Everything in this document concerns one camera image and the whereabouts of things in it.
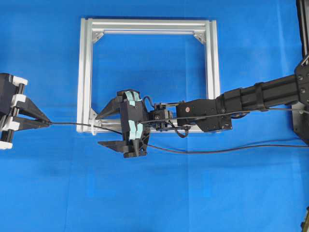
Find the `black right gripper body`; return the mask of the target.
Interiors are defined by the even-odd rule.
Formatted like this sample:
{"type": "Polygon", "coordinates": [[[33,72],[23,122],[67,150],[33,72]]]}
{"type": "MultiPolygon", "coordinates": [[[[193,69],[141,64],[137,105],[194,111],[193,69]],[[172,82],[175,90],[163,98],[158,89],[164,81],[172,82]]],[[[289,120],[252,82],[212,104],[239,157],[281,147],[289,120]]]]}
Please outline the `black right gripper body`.
{"type": "Polygon", "coordinates": [[[117,96],[120,98],[121,130],[124,142],[121,152],[124,158],[145,156],[150,128],[142,124],[148,116],[140,93],[128,89],[117,92],[117,96]]]}

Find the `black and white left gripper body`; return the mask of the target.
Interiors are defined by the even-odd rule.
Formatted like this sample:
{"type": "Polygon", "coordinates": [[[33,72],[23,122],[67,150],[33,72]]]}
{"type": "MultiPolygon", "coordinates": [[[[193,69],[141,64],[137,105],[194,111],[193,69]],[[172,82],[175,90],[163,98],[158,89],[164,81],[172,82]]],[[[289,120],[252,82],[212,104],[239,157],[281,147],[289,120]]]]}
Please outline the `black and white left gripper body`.
{"type": "Polygon", "coordinates": [[[0,74],[0,148],[1,150],[13,147],[13,135],[15,131],[22,130],[22,122],[15,121],[18,118],[19,102],[25,103],[24,90],[28,80],[9,74],[0,74]]]}

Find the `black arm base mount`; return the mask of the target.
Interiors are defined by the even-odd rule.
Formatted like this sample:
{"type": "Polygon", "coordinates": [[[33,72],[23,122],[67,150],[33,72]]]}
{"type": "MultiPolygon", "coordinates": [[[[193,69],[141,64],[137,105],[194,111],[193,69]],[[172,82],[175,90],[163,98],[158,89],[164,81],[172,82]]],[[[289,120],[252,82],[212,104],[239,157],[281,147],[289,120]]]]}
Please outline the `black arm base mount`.
{"type": "Polygon", "coordinates": [[[309,143],[309,2],[297,0],[297,16],[303,59],[297,65],[295,74],[300,88],[300,102],[293,105],[293,129],[306,144],[309,143]]]}

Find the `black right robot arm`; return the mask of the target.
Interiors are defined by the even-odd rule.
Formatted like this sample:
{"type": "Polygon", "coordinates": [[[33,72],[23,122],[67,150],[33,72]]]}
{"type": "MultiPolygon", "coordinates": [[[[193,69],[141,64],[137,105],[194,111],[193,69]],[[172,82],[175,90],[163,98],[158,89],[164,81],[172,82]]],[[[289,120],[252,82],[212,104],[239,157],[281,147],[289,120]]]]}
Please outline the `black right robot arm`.
{"type": "Polygon", "coordinates": [[[232,128],[231,120],[242,118],[250,111],[268,111],[270,107],[309,103],[309,75],[295,74],[269,82],[256,83],[220,95],[214,100],[152,104],[148,111],[145,99],[131,89],[117,92],[96,119],[120,115],[121,141],[100,142],[101,146],[123,153],[124,158],[145,156],[151,128],[175,131],[184,138],[193,125],[203,132],[232,128]]]}

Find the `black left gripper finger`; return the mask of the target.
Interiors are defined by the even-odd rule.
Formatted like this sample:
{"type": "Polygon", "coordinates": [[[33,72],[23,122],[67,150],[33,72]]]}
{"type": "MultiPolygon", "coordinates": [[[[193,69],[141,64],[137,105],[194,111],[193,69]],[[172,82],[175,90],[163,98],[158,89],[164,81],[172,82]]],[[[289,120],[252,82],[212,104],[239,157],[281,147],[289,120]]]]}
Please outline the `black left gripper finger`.
{"type": "Polygon", "coordinates": [[[13,117],[13,122],[18,124],[17,131],[30,130],[30,129],[41,129],[47,128],[50,126],[50,122],[39,120],[39,119],[28,119],[23,117],[13,117]]]}
{"type": "Polygon", "coordinates": [[[16,107],[19,109],[19,113],[25,116],[32,117],[37,120],[50,122],[50,119],[35,105],[35,103],[29,99],[18,100],[16,107]]]}

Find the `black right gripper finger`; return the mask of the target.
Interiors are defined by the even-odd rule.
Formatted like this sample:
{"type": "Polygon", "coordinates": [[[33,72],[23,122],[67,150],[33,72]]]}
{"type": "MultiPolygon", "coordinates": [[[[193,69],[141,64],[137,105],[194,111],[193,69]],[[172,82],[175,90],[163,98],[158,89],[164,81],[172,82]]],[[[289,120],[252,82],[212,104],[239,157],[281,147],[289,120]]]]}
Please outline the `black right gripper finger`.
{"type": "Polygon", "coordinates": [[[117,96],[109,101],[104,109],[96,116],[96,119],[103,119],[120,112],[121,97],[117,96]]]}
{"type": "Polygon", "coordinates": [[[100,141],[99,145],[123,153],[124,141],[100,141]]]}

